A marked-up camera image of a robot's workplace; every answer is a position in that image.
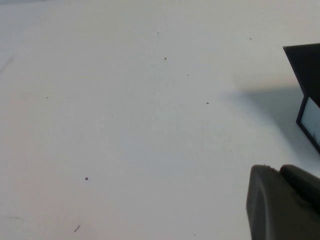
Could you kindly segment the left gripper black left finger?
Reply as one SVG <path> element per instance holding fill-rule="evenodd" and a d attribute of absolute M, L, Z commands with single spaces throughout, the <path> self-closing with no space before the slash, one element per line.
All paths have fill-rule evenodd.
<path fill-rule="evenodd" d="M 318 240 L 320 212 L 301 198 L 276 170 L 250 170 L 246 211 L 253 240 Z"/>

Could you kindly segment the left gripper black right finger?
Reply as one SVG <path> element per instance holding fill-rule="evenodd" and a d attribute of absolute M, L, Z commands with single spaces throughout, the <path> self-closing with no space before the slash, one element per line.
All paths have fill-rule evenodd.
<path fill-rule="evenodd" d="M 283 165 L 280 174 L 295 192 L 304 199 L 315 212 L 320 212 L 320 178 L 295 166 Z"/>

